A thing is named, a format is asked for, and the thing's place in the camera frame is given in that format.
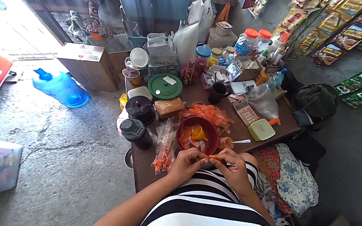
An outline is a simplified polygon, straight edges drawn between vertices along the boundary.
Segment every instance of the black mug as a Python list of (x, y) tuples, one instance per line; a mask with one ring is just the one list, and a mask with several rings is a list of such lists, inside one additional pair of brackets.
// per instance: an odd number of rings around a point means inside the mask
[(221, 82), (216, 82), (212, 89), (210, 89), (210, 94), (208, 97), (208, 102), (215, 105), (220, 102), (224, 97), (228, 97), (231, 94), (231, 90), (228, 90), (227, 86)]

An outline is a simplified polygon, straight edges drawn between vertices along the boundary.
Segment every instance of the striped shirt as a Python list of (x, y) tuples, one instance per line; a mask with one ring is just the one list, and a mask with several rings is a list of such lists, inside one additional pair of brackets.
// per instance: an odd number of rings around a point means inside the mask
[[(258, 169), (245, 162), (254, 187)], [(141, 226), (268, 226), (254, 209), (240, 204), (219, 170), (198, 170), (192, 178), (159, 202)]]

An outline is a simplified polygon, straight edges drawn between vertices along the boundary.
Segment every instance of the table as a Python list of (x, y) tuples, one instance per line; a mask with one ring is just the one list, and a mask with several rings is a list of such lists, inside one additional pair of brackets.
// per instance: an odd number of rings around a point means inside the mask
[[(126, 90), (130, 90), (135, 88), (134, 85), (130, 84), (129, 82), (125, 82)], [(184, 86), (181, 99), (190, 106), (193, 102), (203, 102), (205, 104), (208, 103), (208, 95), (209, 91), (204, 90), (200, 81), (194, 80), (192, 86)], [(238, 116), (237, 112), (234, 110), (233, 104), (230, 103), (228, 98), (224, 98), (221, 100), (219, 104), (216, 106), (220, 110), (225, 110), (229, 118), (234, 120), (234, 123), (229, 127), (231, 130), (230, 134), (224, 132), (221, 137), (229, 136), (234, 141), (238, 140), (246, 140), (250, 139), (250, 144), (234, 144), (234, 151), (237, 153), (251, 151), (256, 148), (266, 147), (269, 144), (276, 142), (284, 137), (293, 135), (301, 130), (301, 128), (297, 125), (296, 120), (294, 119), (291, 109), (289, 106), (284, 102), (283, 99), (277, 100), (279, 105), (279, 118), (281, 124), (273, 125), (273, 128), (276, 132), (276, 135), (273, 137), (264, 140), (264, 141), (254, 141), (251, 134), (248, 131), (248, 128), (243, 123), (241, 118)], [(259, 119), (265, 118), (258, 112), (256, 112)], [(150, 128), (152, 131), (156, 131), (156, 127), (159, 126), (158, 121), (154, 121), (152, 124), (148, 125), (147, 127)], [(155, 182), (156, 180), (162, 178), (167, 173), (161, 172), (158, 175), (154, 175), (154, 168), (151, 167), (151, 164), (156, 156), (155, 147), (152, 146), (148, 150), (140, 150), (136, 146), (132, 145), (132, 160), (133, 160), (133, 175), (135, 177), (135, 190), (136, 192), (146, 188), (149, 184)]]

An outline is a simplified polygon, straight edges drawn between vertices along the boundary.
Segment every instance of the hand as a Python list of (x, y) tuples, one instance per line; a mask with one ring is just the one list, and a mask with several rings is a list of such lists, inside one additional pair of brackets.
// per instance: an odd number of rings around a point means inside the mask
[[(197, 160), (194, 164), (191, 163), (191, 159), (193, 158)], [(199, 168), (208, 162), (209, 157), (197, 148), (180, 151), (167, 177), (173, 178), (175, 183), (181, 186), (187, 182)]]
[[(248, 179), (247, 168), (245, 167), (245, 160), (233, 150), (225, 148), (218, 154), (209, 155), (209, 160), (222, 172), (227, 184), (238, 197), (244, 196), (247, 193), (247, 189), (252, 189)], [(226, 167), (220, 161), (230, 163), (231, 167)]]

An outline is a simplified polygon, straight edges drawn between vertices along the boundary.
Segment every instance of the person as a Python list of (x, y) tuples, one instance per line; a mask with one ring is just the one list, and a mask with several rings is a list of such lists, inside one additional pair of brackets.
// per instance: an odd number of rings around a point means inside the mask
[[(200, 169), (209, 162), (216, 169)], [(253, 190), (257, 174), (258, 163), (248, 153), (225, 148), (207, 156), (196, 148), (183, 150), (166, 176), (93, 226), (276, 226)]]

